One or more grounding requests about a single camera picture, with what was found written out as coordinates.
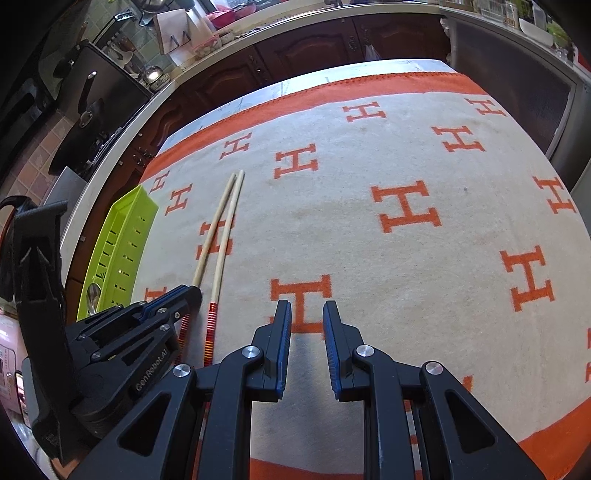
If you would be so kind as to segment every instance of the white countertop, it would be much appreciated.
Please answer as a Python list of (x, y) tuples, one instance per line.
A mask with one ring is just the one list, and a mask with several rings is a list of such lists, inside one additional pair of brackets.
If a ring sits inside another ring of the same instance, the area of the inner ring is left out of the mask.
[[(285, 5), (276, 5), (275, 7), (283, 8), (285, 10)], [(289, 30), (294, 30), (296, 28), (304, 27), (306, 25), (312, 25), (319, 22), (324, 22), (328, 20), (334, 20), (336, 18), (345, 18), (345, 17), (356, 17), (358, 15), (367, 15), (367, 14), (378, 14), (378, 13), (397, 13), (397, 12), (404, 12), (404, 13), (425, 13), (425, 14), (444, 14), (450, 15), (454, 17), (460, 16), (468, 16), (471, 18), (477, 18), (478, 21), (487, 22), (486, 19), (483, 19), (475, 14), (469, 14), (468, 12), (463, 12), (460, 10), (455, 9), (448, 9), (442, 8), (438, 5), (430, 5), (430, 4), (421, 4), (415, 2), (405, 2), (405, 3), (398, 3), (398, 4), (370, 4), (370, 5), (355, 5), (355, 6), (348, 6), (348, 7), (326, 7), (324, 4), (310, 4), (308, 3), (308, 8), (311, 8), (312, 11), (298, 13), (302, 10), (302, 6), (299, 4), (295, 4), (296, 8), (291, 11), (291, 13), (296, 13), (295, 16), (291, 16), (288, 13), (283, 13), (283, 17), (288, 17), (284, 20), (280, 20), (269, 27), (265, 27), (262, 30), (253, 32), (245, 37), (239, 38), (229, 44), (223, 46), (219, 50), (216, 50), (211, 55), (205, 57), (204, 59), (197, 61), (195, 63), (187, 63), (181, 66), (183, 72), (178, 75), (174, 80), (172, 80), (163, 90), (161, 90), (157, 95), (155, 95), (151, 101), (136, 115), (136, 117), (130, 122), (127, 126), (125, 131), (121, 134), (121, 136), (116, 140), (111, 150), (107, 153), (99, 167), (96, 169), (92, 179), (90, 180), (89, 184), (85, 188), (84, 192), (82, 193), (74, 211), (69, 219), (68, 225), (64, 231), (64, 235), (61, 240), (60, 245), (60, 253), (62, 258), (61, 264), (61, 279), (62, 282), (66, 282), (67, 274), (70, 269), (70, 265), (72, 263), (72, 258), (74, 256), (74, 251), (76, 250), (76, 245), (80, 239), (82, 234), (82, 229), (86, 223), (88, 215), (94, 205), (100, 191), (102, 190), (107, 178), (109, 177), (111, 171), (117, 165), (121, 155), (125, 151), (125, 149), (129, 146), (131, 141), (134, 137), (139, 133), (141, 128), (144, 124), (148, 121), (148, 119), (156, 112), (156, 110), (164, 103), (164, 101), (172, 95), (172, 93), (179, 88), (184, 82), (191, 79), (196, 74), (202, 72), (206, 68), (210, 67), (211, 65), (215, 64), (216, 62), (236, 53), (239, 50), (242, 50), (246, 47), (254, 45), (262, 40), (266, 40), (267, 38), (273, 37), (275, 35), (284, 33)], [(264, 12), (269, 11), (270, 13), (273, 12), (274, 7), (270, 7), (266, 10), (261, 12), (257, 12), (257, 14), (263, 14)], [(275, 15), (273, 18), (282, 18), (282, 15)], [(499, 24), (492, 24), (496, 28), (505, 28), (507, 31), (513, 32), (516, 35), (520, 35), (527, 40), (527, 37), (523, 35), (522, 32), (514, 30), (512, 28), (503, 27), (503, 25)], [(532, 45), (534, 47), (538, 47), (541, 49), (548, 50), (548, 48), (543, 47), (539, 44), (535, 44), (533, 41)], [(354, 74), (355, 66), (347, 66), (349, 69), (342, 70), (343, 72), (349, 72), (348, 74), (352, 77), (360, 76), (365, 73)], [(298, 77), (297, 79), (288, 80), (287, 84), (291, 86), (298, 86), (303, 85), (302, 82), (303, 78), (307, 76)], [(334, 78), (332, 80), (326, 81), (334, 81), (340, 80), (344, 77)], [(240, 100), (242, 102), (241, 105), (237, 105), (235, 100), (234, 102), (230, 102), (229, 104), (220, 107), (213, 112), (208, 113), (204, 117), (196, 120), (195, 122), (191, 123), (191, 125), (195, 125), (196, 122), (210, 122), (214, 123), (220, 119), (220, 115), (228, 116), (235, 113), (236, 108), (244, 109), (248, 108), (252, 105), (256, 105), (257, 103), (262, 103), (271, 99), (273, 97), (267, 98), (267, 94), (271, 92), (277, 92), (278, 89), (285, 85), (286, 82), (281, 82), (276, 85), (271, 85), (265, 87), (257, 92), (253, 92), (250, 95), (246, 95)], [(175, 138), (180, 138), (185, 136), (186, 129), (189, 128), (189, 125), (181, 129), (176, 134), (172, 135), (170, 139), (164, 144), (163, 149), (169, 148), (172, 145)]]

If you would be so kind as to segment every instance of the tiled wall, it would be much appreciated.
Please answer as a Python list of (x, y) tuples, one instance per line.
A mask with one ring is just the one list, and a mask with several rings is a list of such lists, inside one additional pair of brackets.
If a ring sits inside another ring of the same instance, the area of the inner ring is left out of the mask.
[[(38, 205), (45, 200), (57, 180), (57, 177), (49, 175), (49, 166), (71, 127), (72, 123), (60, 112), (49, 118), (12, 166), (0, 186), (0, 199), (10, 195), (27, 195)], [(8, 207), (0, 210), (0, 231), (10, 210)]]
[[(92, 0), (90, 2), (88, 13), (86, 14), (88, 27), (84, 37), (88, 38), (90, 41), (94, 40), (100, 29), (103, 28), (115, 14), (120, 13), (127, 8), (131, 8), (137, 13), (137, 9), (131, 0), (113, 0), (112, 2), (109, 2), (109, 0)], [(135, 55), (144, 66), (157, 65), (166, 73), (169, 73), (174, 69), (174, 64), (170, 57), (168, 55), (160, 54), (154, 27), (140, 27), (137, 21), (129, 20), (125, 23), (121, 31), (134, 44), (137, 49)]]

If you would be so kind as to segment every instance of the cabinet handle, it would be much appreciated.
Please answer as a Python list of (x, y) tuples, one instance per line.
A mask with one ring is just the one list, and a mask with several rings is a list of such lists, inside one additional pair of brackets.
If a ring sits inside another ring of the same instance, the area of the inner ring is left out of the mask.
[(357, 39), (355, 37), (351, 37), (349, 39), (349, 49), (351, 51), (357, 51), (358, 48), (359, 48), (359, 44), (357, 43)]

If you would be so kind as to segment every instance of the silver screw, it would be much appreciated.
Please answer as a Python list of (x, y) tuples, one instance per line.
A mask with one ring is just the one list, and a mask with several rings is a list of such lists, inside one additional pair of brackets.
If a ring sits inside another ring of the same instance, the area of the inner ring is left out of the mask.
[(261, 350), (254, 345), (249, 345), (242, 349), (242, 356), (245, 356), (246, 358), (255, 358), (259, 353), (261, 353)]
[(374, 347), (371, 345), (359, 345), (355, 351), (359, 356), (372, 356), (375, 353)]
[(191, 373), (191, 367), (187, 364), (180, 364), (173, 368), (173, 374), (175, 377), (186, 377), (189, 373)]
[(431, 375), (439, 375), (443, 373), (443, 365), (438, 364), (437, 362), (429, 362), (425, 365), (425, 370), (429, 372)]

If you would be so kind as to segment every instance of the lime green tray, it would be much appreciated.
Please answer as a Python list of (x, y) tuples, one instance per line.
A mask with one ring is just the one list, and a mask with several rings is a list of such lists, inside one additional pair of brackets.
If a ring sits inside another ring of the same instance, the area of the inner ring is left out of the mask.
[(86, 292), (91, 283), (101, 290), (97, 312), (131, 302), (139, 261), (158, 206), (141, 185), (117, 200), (100, 230), (82, 288), (78, 320), (90, 314)]

